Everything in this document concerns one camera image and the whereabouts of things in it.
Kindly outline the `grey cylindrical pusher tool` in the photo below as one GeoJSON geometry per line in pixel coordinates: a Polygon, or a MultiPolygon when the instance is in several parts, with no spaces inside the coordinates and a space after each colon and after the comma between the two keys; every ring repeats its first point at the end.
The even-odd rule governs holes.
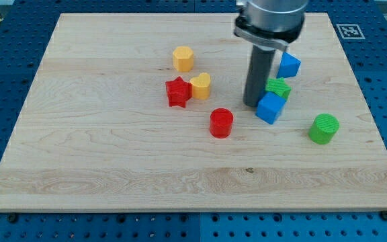
{"type": "Polygon", "coordinates": [[[274,48],[253,45],[243,93],[245,105],[257,107],[265,91],[274,55],[274,48]]]}

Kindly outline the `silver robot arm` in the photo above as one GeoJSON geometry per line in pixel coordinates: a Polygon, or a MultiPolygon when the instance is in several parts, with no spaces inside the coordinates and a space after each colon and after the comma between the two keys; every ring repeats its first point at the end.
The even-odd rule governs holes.
{"type": "Polygon", "coordinates": [[[308,0],[237,1],[239,15],[234,21],[235,36],[252,44],[243,102],[256,107],[265,86],[276,50],[285,52],[304,25],[308,0]]]}

